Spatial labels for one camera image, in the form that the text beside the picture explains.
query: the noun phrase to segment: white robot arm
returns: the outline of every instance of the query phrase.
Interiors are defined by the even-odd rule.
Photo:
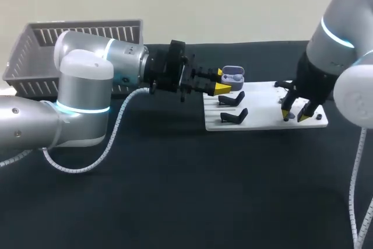
[[[197,67],[185,43],[149,54],[143,45],[75,31],[60,35],[54,50],[60,71],[57,102],[0,96],[0,149],[84,147],[106,134],[112,85],[211,96],[228,93],[216,69]]]
[[[285,118],[298,97],[308,99],[298,121],[312,117],[334,89],[340,112],[373,127],[373,0],[332,0],[307,45],[282,104]]]

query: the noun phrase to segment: black table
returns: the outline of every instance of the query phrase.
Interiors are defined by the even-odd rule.
[[[306,42],[190,45],[205,66],[242,65],[247,82],[295,75]],[[113,101],[109,133],[120,100]],[[353,248],[348,190],[360,128],[332,102],[324,129],[207,132],[200,94],[138,96],[109,157],[82,175],[41,152],[0,170],[2,248]],[[55,149],[67,167],[104,150]],[[373,194],[365,147],[356,209]],[[2,154],[1,160],[11,156]],[[373,234],[365,248],[373,246]]]

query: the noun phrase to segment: white spiral cable wrap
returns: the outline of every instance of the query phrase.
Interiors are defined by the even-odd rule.
[[[8,166],[11,163],[18,162],[19,160],[22,160],[24,157],[26,157],[31,152],[32,150],[25,150],[22,153],[18,154],[17,156],[11,157],[8,160],[4,160],[3,162],[0,162],[0,168],[4,166]]]
[[[109,143],[107,144],[106,146],[106,149],[104,151],[104,153],[99,157],[98,160],[96,160],[93,164],[87,166],[87,167],[84,167],[82,169],[67,169],[66,167],[63,167],[63,166],[60,166],[59,164],[57,164],[56,162],[54,162],[52,160],[52,158],[50,157],[49,153],[48,153],[48,150],[47,148],[43,148],[43,153],[44,153],[44,156],[45,158],[47,159],[47,161],[53,166],[55,167],[56,169],[60,170],[60,171],[63,171],[63,172],[66,172],[66,173],[84,173],[84,172],[87,172],[87,171],[90,171],[92,169],[94,169],[96,166],[98,166],[107,156],[107,154],[109,153],[110,151],[110,148],[111,148],[111,145],[113,144],[114,142],[114,139],[115,139],[115,136],[117,134],[117,131],[118,131],[118,127],[119,127],[119,124],[121,123],[121,120],[122,120],[122,115],[124,113],[124,110],[126,109],[126,106],[127,104],[129,103],[129,101],[134,97],[136,96],[137,94],[139,93],[149,93],[149,88],[147,87],[143,87],[141,89],[137,89],[135,91],[133,91],[123,102],[122,106],[121,106],[121,109],[119,110],[119,113],[118,113],[118,117],[117,117],[117,120],[115,122],[115,125],[114,125],[114,129],[112,130],[112,134],[110,136],[110,140],[109,140]]]
[[[367,136],[367,129],[362,128],[361,133],[360,133],[359,144],[357,147],[354,168],[352,171],[352,176],[351,176],[351,181],[350,181],[349,213],[350,213],[351,230],[352,230],[352,237],[353,237],[354,244],[356,243],[357,237],[358,237],[356,219],[355,219],[355,206],[354,206],[355,186],[356,186],[356,179],[357,179],[358,169],[360,166],[361,156],[363,155],[366,136]]]
[[[369,208],[364,216],[363,223],[361,225],[360,231],[357,233],[356,219],[355,219],[355,207],[354,207],[354,193],[356,186],[357,173],[361,161],[361,156],[364,150],[365,139],[367,137],[367,129],[362,128],[360,133],[359,145],[357,148],[354,169],[351,176],[350,192],[349,192],[349,212],[351,229],[353,235],[354,249],[362,249],[365,237],[367,236],[369,226],[373,218],[373,199],[369,205]]]

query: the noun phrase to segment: white wall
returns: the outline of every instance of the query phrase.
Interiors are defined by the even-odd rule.
[[[0,73],[27,22],[141,18],[145,43],[307,40],[330,0],[0,0]]]

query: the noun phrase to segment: white platform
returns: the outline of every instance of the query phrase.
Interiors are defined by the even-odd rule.
[[[217,96],[203,94],[203,105],[205,107],[205,124],[208,131],[251,131],[269,129],[296,129],[296,128],[324,128],[328,125],[328,119],[322,106],[319,106],[312,118],[303,122],[297,122],[299,111],[307,103],[306,99],[297,99],[291,108],[295,119],[285,122],[281,113],[280,98],[286,95],[286,90],[274,87],[275,82],[245,83],[242,90],[245,91],[245,98],[237,107],[219,105]],[[240,92],[222,94],[236,98]],[[239,115],[247,108],[248,115],[242,124],[221,122],[220,113]],[[316,116],[322,114],[321,120]]]

